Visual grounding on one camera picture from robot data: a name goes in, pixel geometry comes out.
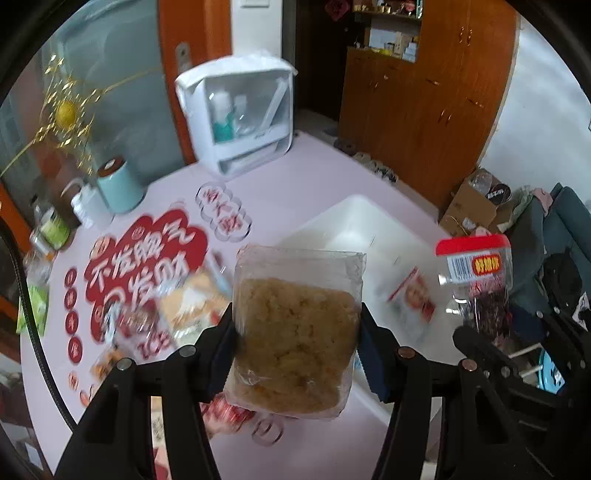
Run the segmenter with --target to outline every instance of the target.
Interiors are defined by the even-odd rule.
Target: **green package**
[[[29,296],[31,297],[31,305],[33,307],[33,315],[35,317],[35,324],[37,325],[37,332],[39,336],[45,333],[45,323],[47,320],[47,301],[48,292],[46,289],[37,285],[29,285]],[[25,321],[25,313],[22,309],[22,300],[18,300],[18,319],[17,319],[17,333],[21,333],[23,329],[27,328]]]

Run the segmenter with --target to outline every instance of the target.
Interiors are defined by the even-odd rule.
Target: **wall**
[[[512,189],[560,182],[591,199],[589,100],[562,59],[526,20],[498,126],[481,165]]]
[[[242,7],[244,1],[232,0],[232,53],[267,50],[281,57],[282,0],[268,0],[268,7]]]

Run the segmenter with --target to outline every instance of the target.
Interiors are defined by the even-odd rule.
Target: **gold decoration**
[[[77,159],[77,167],[85,174],[92,175],[92,154],[87,150],[90,139],[90,127],[95,119],[93,113],[87,111],[90,104],[100,101],[103,95],[115,88],[137,78],[157,72],[158,69],[146,70],[127,77],[104,89],[95,89],[87,96],[82,96],[76,86],[81,82],[66,74],[64,71],[64,59],[58,59],[52,55],[44,72],[49,76],[45,99],[39,113],[39,129],[33,139],[8,163],[0,173],[0,178],[32,145],[45,140],[48,134],[53,134],[57,139],[57,148],[65,149],[73,153]]]

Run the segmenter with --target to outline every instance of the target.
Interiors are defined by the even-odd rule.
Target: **shelf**
[[[410,23],[414,23],[417,25],[421,24],[421,19],[417,18],[417,17],[409,17],[408,15],[400,15],[400,14],[383,14],[380,12],[371,12],[371,11],[357,11],[354,12],[355,14],[359,14],[359,15],[364,15],[367,17],[381,17],[381,18],[385,18],[385,17],[389,17],[389,18],[399,18],[401,20],[410,22]]]

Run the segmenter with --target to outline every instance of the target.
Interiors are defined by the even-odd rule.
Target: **white storage box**
[[[176,80],[193,151],[218,176],[235,177],[285,154],[293,139],[293,77],[285,60],[224,57]]]

